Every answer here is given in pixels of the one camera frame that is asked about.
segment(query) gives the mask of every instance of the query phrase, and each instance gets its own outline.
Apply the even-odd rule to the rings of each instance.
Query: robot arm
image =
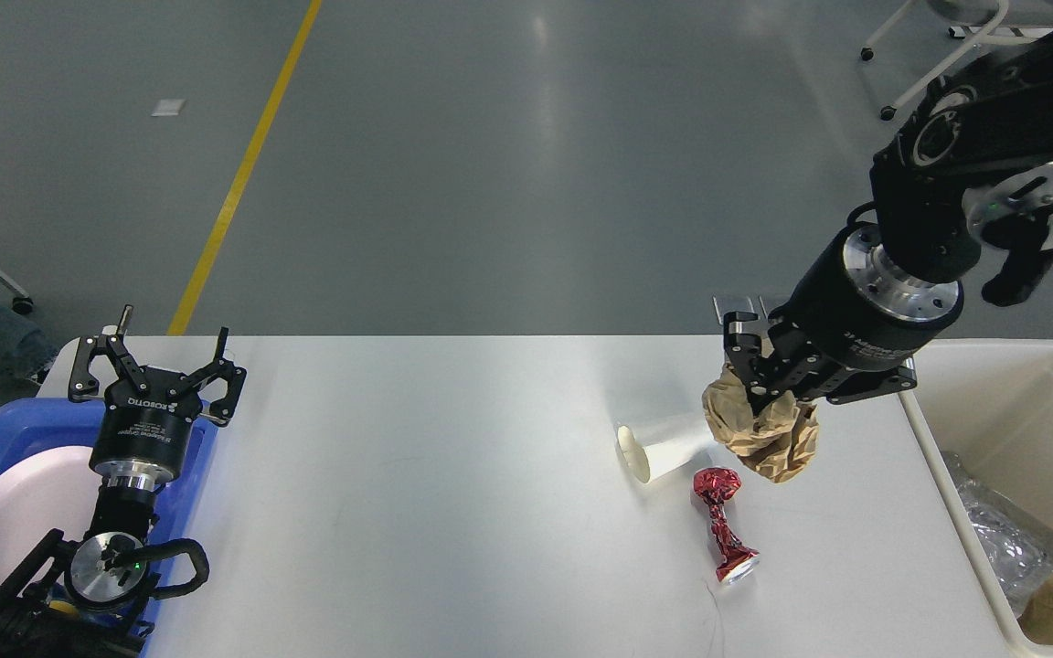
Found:
[[[246,371],[225,358],[226,328],[213,361],[193,374],[141,365],[124,344],[131,314],[125,305],[114,334],[80,338],[67,398],[98,399],[100,380],[88,371],[96,358],[106,358],[117,376],[104,388],[87,463],[100,475],[96,507],[82,538],[52,530],[0,585],[0,658],[136,658],[152,633],[142,619],[151,600],[187,595],[210,577],[200,543],[152,543],[150,535],[157,497],[183,472],[193,422],[230,422]],[[225,395],[206,404],[200,392],[216,379],[225,381]],[[160,584],[156,565],[178,557],[190,559],[192,578]]]
[[[843,404],[915,386],[911,356],[960,316],[981,242],[1008,251],[982,299],[1028,299],[1053,263],[1053,33],[935,80],[870,178],[873,203],[766,318],[772,350],[756,314],[723,316],[755,412],[786,392]]]

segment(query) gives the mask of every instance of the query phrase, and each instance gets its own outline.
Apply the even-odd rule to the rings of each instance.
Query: caster wheel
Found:
[[[18,315],[31,315],[31,312],[35,311],[35,302],[31,297],[16,297],[11,301],[11,311]]]

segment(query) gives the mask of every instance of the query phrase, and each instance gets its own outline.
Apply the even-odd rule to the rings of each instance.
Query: paper cup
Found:
[[[619,425],[615,440],[620,444],[628,470],[647,484],[684,466],[695,454],[715,442],[701,412]]]

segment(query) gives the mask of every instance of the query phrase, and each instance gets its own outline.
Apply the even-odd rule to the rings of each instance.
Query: trash bin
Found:
[[[901,400],[1002,633],[1053,655],[1021,633],[939,454],[959,454],[970,474],[1053,529],[1053,341],[933,341],[916,374]]]

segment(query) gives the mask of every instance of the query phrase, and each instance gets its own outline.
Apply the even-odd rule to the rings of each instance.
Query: crushed soda can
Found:
[[[703,467],[693,476],[693,493],[710,507],[710,533],[722,552],[717,579],[724,584],[736,583],[758,564],[758,552],[739,540],[722,512],[722,504],[740,487],[742,480],[732,467]]]

